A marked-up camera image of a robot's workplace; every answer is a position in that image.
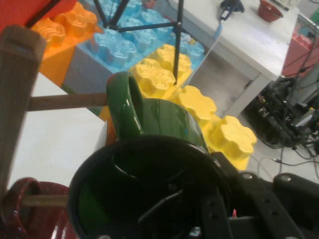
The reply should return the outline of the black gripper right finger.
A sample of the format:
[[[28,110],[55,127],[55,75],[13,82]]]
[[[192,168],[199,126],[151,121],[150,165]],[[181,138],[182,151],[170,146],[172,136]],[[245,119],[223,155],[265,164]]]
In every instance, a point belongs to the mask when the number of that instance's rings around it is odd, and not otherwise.
[[[235,239],[317,239],[319,185],[292,173],[272,182],[252,172],[239,172],[221,152],[212,153],[230,187],[229,220]]]

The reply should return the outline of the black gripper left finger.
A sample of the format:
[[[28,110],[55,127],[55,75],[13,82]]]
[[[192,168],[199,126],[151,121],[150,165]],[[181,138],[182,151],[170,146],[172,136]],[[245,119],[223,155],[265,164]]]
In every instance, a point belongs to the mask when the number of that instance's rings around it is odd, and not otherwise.
[[[232,239],[222,196],[194,197],[182,190],[151,206],[138,219],[142,239]]]

